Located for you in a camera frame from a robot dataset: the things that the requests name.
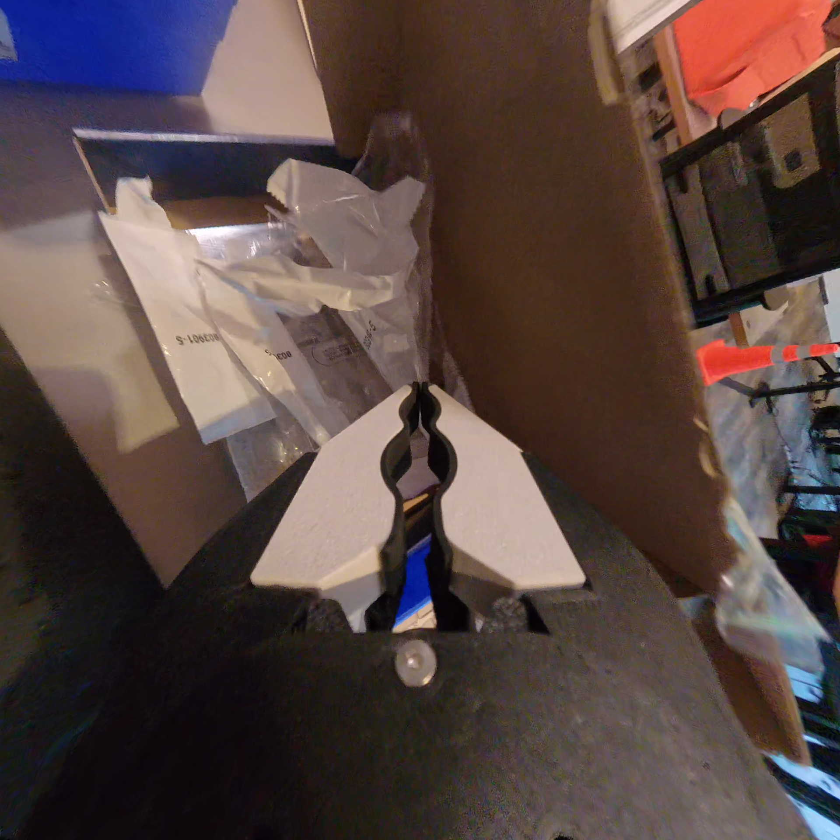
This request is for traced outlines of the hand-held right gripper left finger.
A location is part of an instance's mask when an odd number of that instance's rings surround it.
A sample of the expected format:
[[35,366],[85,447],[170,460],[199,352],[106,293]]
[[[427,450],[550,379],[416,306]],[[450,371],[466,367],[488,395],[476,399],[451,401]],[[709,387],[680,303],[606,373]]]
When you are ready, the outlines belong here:
[[397,481],[412,464],[418,384],[405,385],[321,446],[250,582],[339,603],[357,633],[390,631],[405,583]]

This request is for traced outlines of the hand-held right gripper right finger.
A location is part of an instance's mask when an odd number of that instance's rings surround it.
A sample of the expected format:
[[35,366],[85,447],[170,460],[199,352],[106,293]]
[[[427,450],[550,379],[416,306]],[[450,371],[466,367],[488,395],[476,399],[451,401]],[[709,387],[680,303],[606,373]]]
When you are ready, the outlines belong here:
[[420,407],[446,593],[482,623],[498,602],[582,593],[586,573],[520,447],[436,385]]

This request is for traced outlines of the blue toy set box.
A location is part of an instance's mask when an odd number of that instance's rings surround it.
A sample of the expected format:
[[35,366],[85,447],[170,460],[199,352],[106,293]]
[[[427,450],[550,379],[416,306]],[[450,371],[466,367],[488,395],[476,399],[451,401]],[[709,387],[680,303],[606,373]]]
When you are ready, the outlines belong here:
[[[304,2],[339,149],[408,106],[430,152],[446,344],[479,415],[617,525],[675,591],[734,562],[687,308],[628,103],[604,104],[592,2]],[[135,328],[81,298],[100,257],[70,130],[202,129],[197,100],[2,82],[2,326],[162,585],[245,503],[221,450],[171,430],[118,455],[165,389]]]

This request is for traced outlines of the blue plastic bin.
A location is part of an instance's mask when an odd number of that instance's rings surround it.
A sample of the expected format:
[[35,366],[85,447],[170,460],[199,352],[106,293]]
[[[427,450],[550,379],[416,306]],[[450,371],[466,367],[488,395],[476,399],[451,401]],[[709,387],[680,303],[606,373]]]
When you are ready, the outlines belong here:
[[236,1],[2,1],[1,78],[196,96],[235,6]]

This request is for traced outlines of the pile of plastic parts bags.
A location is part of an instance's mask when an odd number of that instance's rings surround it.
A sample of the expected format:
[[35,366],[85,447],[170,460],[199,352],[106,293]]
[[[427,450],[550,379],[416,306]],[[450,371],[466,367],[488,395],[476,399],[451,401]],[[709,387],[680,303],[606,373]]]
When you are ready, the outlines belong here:
[[205,445],[224,443],[247,500],[342,432],[278,314],[407,298],[425,361],[426,186],[374,189],[353,174],[285,161],[255,222],[177,227],[151,178],[123,177],[101,222]]

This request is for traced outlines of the orange cloth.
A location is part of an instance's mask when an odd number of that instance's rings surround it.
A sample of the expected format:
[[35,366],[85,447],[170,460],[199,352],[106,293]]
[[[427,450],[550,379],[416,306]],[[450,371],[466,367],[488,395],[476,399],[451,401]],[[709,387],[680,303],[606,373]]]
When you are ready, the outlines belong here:
[[826,52],[831,1],[702,1],[673,23],[687,99],[717,119],[746,110]]

